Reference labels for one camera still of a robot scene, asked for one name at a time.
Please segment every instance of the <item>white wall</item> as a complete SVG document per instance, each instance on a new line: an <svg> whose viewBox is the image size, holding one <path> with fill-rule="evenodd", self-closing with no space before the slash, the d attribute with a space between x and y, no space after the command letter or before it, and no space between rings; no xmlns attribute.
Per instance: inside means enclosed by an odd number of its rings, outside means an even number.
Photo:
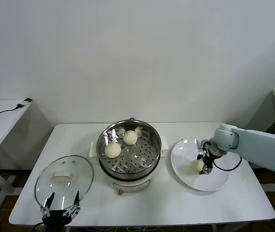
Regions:
<svg viewBox="0 0 275 232"><path fill-rule="evenodd" d="M272 89L274 0L0 0L0 99L52 125L245 126Z"/></svg>

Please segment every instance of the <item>white robotic arm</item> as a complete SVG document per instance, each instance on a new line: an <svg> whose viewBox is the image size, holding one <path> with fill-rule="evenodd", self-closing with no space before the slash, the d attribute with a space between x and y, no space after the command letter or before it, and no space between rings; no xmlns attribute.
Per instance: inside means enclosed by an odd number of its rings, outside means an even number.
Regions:
<svg viewBox="0 0 275 232"><path fill-rule="evenodd" d="M199 144L199 156L203 156L204 162L201 174L210 173L214 160L227 152L238 154L249 162L275 172L274 134L222 124L216 129L214 138Z"/></svg>

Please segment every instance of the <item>stainless steel steamer basket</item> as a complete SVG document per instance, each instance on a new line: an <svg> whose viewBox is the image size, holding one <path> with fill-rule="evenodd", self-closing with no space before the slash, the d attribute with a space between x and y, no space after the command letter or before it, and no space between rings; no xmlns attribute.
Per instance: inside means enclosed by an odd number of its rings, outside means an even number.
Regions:
<svg viewBox="0 0 275 232"><path fill-rule="evenodd" d="M127 145L122 137L126 131L137 133L137 142ZM109 143L118 143L122 151L116 158L108 158L104 149ZM99 163L106 174L121 181L136 181L149 175L160 160L161 140L148 123L131 118L106 128L97 142Z"/></svg>

